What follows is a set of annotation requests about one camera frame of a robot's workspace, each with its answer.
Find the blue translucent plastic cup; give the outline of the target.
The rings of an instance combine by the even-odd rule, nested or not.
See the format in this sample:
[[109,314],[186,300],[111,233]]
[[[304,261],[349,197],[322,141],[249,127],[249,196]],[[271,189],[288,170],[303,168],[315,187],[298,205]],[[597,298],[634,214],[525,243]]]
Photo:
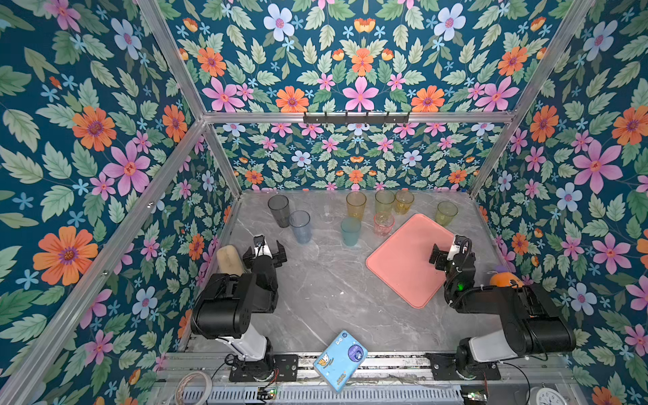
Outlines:
[[290,214],[290,227],[299,244],[308,244],[312,239],[311,216],[305,210],[297,210]]

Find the pink rectangular tray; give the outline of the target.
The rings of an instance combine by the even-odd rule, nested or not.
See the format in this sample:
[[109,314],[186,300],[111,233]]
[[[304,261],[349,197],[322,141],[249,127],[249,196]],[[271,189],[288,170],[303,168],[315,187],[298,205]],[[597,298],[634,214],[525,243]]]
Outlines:
[[424,308],[446,280],[430,263],[433,248],[449,250],[455,235],[415,214],[366,259],[366,267],[415,309]]

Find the dark grey plastic cup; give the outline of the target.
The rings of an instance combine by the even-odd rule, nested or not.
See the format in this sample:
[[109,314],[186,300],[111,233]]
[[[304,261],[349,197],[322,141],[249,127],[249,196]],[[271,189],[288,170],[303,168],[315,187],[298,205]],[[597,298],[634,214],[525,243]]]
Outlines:
[[271,215],[280,228],[290,226],[290,201],[285,195],[277,194],[268,200]]

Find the clear plastic cup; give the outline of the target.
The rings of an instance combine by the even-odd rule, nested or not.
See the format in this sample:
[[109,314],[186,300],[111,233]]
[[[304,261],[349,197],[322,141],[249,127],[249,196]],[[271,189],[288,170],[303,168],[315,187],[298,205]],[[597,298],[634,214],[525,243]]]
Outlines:
[[336,219],[335,204],[326,202],[322,208],[322,221],[325,224],[332,224]]

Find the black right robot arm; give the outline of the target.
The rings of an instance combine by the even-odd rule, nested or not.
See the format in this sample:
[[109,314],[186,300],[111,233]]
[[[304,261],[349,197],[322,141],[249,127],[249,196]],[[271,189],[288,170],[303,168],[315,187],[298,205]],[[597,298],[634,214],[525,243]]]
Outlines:
[[429,263],[445,273],[443,295],[450,308],[462,314],[497,315],[501,329],[462,339],[455,354],[428,353],[433,378],[496,381],[501,378],[500,362],[574,350],[574,330],[543,287],[524,285],[512,273],[501,286],[476,285],[472,246],[466,236],[456,236],[446,251],[434,246]]

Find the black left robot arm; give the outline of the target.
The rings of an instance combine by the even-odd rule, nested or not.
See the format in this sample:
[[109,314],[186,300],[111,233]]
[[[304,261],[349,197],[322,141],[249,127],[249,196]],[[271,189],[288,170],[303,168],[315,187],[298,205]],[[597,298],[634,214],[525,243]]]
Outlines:
[[190,327],[193,333],[228,346],[238,371],[265,381],[276,370],[273,348],[270,339],[251,325],[251,316],[275,311],[277,269],[287,262],[287,255],[281,242],[272,251],[265,236],[258,235],[241,259],[247,273],[210,277],[197,298]]

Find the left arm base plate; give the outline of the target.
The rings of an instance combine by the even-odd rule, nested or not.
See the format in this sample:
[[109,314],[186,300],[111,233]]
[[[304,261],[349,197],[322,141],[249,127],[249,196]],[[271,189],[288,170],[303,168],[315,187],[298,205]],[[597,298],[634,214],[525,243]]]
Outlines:
[[272,354],[258,361],[242,361],[235,357],[229,382],[294,382],[297,381],[299,359],[297,354]]

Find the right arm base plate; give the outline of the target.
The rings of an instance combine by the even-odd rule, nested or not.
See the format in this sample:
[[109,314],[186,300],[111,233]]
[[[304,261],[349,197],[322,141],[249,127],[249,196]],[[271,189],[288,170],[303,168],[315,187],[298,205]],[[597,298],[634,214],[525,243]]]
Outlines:
[[435,381],[500,381],[501,373],[496,363],[474,363],[457,358],[456,354],[425,353],[430,361]]

